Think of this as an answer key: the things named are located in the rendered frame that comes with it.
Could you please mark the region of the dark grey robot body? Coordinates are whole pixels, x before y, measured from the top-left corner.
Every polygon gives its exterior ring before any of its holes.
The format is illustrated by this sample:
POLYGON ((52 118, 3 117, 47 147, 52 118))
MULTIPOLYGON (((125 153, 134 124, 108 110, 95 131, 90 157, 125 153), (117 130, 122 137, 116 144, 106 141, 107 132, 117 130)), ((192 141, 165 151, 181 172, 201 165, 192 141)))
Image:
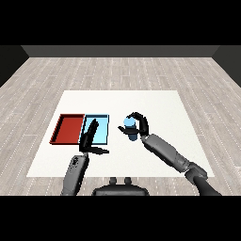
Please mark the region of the dark grey robot body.
POLYGON ((144 187, 133 185, 130 177, 124 178, 123 185, 118 185, 117 178, 111 177, 109 184, 95 188, 92 196, 149 196, 149 192, 144 187))

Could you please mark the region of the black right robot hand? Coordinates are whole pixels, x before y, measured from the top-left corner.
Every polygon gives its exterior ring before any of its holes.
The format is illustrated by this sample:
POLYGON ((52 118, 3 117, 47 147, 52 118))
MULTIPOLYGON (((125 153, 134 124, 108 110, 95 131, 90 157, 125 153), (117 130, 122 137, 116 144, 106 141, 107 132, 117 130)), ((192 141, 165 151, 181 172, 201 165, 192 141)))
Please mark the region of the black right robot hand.
POLYGON ((139 128, 125 128, 119 126, 119 129, 126 135, 136 135, 140 134, 142 137, 147 136, 149 134, 149 124, 147 119, 138 112, 133 112, 132 114, 127 116, 128 119, 134 118, 139 121, 139 128))

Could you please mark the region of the red shallow open box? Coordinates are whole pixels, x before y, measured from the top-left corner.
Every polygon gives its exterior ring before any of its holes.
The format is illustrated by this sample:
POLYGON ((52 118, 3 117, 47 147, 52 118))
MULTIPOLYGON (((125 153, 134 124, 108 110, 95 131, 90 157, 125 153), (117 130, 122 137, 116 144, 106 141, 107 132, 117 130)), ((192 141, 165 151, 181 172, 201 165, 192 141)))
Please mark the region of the red shallow open box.
POLYGON ((52 145, 77 145, 84 114, 61 114, 50 139, 52 145))

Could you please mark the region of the small blue can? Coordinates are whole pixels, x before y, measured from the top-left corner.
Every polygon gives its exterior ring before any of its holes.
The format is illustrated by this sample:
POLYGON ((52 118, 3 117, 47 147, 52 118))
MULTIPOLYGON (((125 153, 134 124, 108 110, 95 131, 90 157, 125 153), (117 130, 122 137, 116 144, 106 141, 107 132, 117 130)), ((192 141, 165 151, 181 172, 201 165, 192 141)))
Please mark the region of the small blue can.
MULTIPOLYGON (((125 118, 124 121, 124 127, 126 129, 136 129, 136 120, 131 117, 131 118, 125 118)), ((137 140, 137 134, 132 134, 128 136, 131 141, 136 141, 137 140)))

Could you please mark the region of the light blue shallow open box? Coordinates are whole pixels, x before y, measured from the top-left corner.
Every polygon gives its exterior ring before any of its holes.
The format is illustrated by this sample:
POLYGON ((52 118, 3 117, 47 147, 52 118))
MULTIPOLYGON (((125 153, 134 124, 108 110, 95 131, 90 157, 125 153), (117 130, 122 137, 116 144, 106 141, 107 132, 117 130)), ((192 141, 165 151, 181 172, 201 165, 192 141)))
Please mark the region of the light blue shallow open box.
POLYGON ((81 127, 80 136, 82 136, 89 128, 93 120, 96 120, 99 123, 97 131, 94 135, 92 141, 93 145, 106 145, 108 138, 108 124, 109 116, 107 114, 87 114, 84 117, 84 122, 81 127))

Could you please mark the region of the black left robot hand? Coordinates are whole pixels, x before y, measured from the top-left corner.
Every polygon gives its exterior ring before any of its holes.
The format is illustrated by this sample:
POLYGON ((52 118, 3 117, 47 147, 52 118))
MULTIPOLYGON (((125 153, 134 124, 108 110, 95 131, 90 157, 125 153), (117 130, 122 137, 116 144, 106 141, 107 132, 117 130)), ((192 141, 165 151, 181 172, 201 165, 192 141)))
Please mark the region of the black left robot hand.
POLYGON ((80 143, 79 143, 79 151, 81 153, 95 153, 95 154, 108 153, 108 150, 104 150, 102 148, 92 146, 92 141, 94 139, 98 126, 99 126, 98 121, 93 120, 89 125, 88 130, 81 135, 80 143))

